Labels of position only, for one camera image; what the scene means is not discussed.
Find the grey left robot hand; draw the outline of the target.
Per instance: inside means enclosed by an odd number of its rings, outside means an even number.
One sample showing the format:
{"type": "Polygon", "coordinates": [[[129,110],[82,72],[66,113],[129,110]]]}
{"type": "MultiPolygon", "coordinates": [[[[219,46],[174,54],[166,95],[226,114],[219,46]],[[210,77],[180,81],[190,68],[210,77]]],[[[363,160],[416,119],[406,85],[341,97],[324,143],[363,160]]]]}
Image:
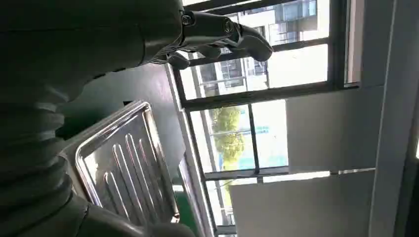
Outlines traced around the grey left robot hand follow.
{"type": "Polygon", "coordinates": [[[222,47],[257,61],[273,53],[258,31],[179,0],[1,1],[1,236],[193,236],[171,222],[137,227],[75,195],[57,107],[107,73],[147,63],[185,69],[180,51],[216,58],[222,47]]]}

